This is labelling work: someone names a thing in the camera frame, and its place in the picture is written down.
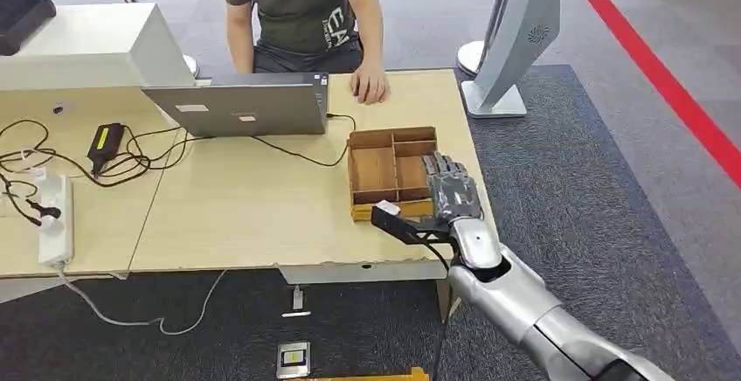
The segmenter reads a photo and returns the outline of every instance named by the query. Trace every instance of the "dark pants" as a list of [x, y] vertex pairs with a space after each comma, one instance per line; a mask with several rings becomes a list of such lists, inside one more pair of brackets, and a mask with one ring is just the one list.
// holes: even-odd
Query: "dark pants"
[[256, 73], [353, 73], [362, 61], [357, 38], [324, 53], [291, 52], [262, 41], [254, 48]]

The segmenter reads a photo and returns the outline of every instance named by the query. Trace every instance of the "man's arm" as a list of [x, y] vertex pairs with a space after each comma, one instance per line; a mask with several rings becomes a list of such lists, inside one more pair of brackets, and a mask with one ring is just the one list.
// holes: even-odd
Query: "man's arm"
[[237, 73], [254, 69], [253, 3], [226, 5], [226, 41]]
[[384, 70], [384, 18], [378, 0], [348, 0], [363, 42], [363, 63], [352, 74], [350, 89], [365, 104], [384, 102], [391, 87]]

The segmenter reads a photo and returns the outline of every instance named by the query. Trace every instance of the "gray cable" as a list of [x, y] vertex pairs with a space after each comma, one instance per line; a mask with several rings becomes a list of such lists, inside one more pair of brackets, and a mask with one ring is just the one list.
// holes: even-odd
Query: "gray cable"
[[167, 336], [179, 336], [179, 335], [183, 335], [183, 334], [188, 333], [189, 331], [193, 330], [194, 328], [196, 328], [198, 326], [198, 324], [200, 324], [200, 322], [204, 319], [204, 315], [206, 314], [206, 307], [208, 307], [208, 301], [211, 299], [211, 294], [213, 293], [213, 290], [218, 285], [218, 282], [221, 281], [221, 278], [224, 276], [225, 273], [226, 273], [226, 269], [224, 269], [223, 271], [221, 271], [221, 274], [219, 274], [218, 278], [216, 278], [216, 280], [213, 282], [213, 285], [211, 285], [211, 289], [209, 289], [209, 292], [208, 292], [208, 294], [205, 297], [204, 306], [201, 308], [201, 316], [198, 317], [198, 319], [196, 320], [196, 322], [194, 322], [187, 329], [183, 329], [183, 330], [179, 330], [179, 331], [167, 331], [167, 330], [164, 329], [164, 317], [158, 317], [158, 318], [156, 318], [154, 320], [150, 320], [148, 322], [119, 322], [119, 321], [114, 320], [112, 318], [106, 317], [105, 315], [103, 315], [103, 313], [101, 313], [101, 311], [95, 305], [95, 303], [93, 302], [93, 300], [91, 300], [90, 297], [87, 296], [87, 294], [85, 294], [85, 292], [83, 292], [80, 288], [75, 287], [67, 279], [67, 277], [64, 274], [64, 272], [62, 272], [61, 270], [57, 269], [57, 274], [59, 275], [59, 278], [62, 280], [62, 283], [64, 283], [66, 287], [70, 288], [75, 294], [77, 294], [80, 297], [82, 297], [82, 299], [85, 300], [85, 302], [87, 302], [87, 305], [90, 306], [90, 308], [93, 310], [93, 312], [102, 321], [107, 322], [108, 324], [113, 324], [115, 326], [125, 326], [125, 327], [131, 327], [131, 326], [150, 326], [152, 324], [155, 324], [155, 323], [159, 322], [160, 323], [160, 331], [162, 332], [162, 334], [167, 335]]

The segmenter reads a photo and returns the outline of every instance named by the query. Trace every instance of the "wooden box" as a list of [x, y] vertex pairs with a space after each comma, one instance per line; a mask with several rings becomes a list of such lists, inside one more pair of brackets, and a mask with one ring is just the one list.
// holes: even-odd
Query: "wooden box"
[[435, 128], [357, 131], [348, 147], [354, 220], [370, 220], [373, 205], [382, 200], [398, 205], [405, 218], [433, 214], [422, 156], [437, 149]]

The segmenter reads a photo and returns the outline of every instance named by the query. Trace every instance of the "gray carpet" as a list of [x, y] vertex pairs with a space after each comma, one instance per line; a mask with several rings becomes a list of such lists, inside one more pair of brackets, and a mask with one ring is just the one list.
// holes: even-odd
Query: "gray carpet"
[[[471, 121], [502, 240], [575, 316], [677, 379], [738, 379], [739, 356], [571, 68], [534, 67], [521, 91], [526, 118]], [[112, 316], [167, 315], [174, 329], [197, 317], [215, 277], [78, 283]], [[55, 288], [0, 306], [0, 379], [272, 379], [277, 344], [298, 339], [312, 342], [317, 376], [430, 370], [440, 328], [432, 282], [309, 287], [313, 314], [293, 320], [280, 318], [288, 294], [277, 271], [228, 273], [201, 326], [165, 337], [102, 324]], [[465, 305], [449, 335], [442, 379], [541, 379]]]

